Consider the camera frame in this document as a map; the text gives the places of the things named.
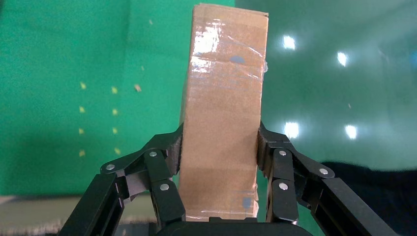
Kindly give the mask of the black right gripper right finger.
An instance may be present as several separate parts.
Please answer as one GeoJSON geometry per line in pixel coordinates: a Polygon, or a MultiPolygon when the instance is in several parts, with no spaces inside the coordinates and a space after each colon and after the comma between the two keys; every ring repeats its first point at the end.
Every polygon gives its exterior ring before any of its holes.
{"type": "Polygon", "coordinates": [[[327,236],[396,235],[331,168],[301,154],[286,135],[263,124],[257,164],[268,178],[267,222],[295,226],[302,205],[327,236]]]}

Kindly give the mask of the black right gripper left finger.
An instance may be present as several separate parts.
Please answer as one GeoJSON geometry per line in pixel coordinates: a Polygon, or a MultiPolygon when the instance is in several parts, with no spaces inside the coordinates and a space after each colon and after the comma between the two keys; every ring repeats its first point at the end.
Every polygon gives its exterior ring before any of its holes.
{"type": "Polygon", "coordinates": [[[159,134],[139,151],[101,166],[59,232],[60,236],[113,236],[124,207],[149,191],[157,217],[155,235],[171,236],[185,223],[172,176],[179,170],[182,127],[159,134]]]}

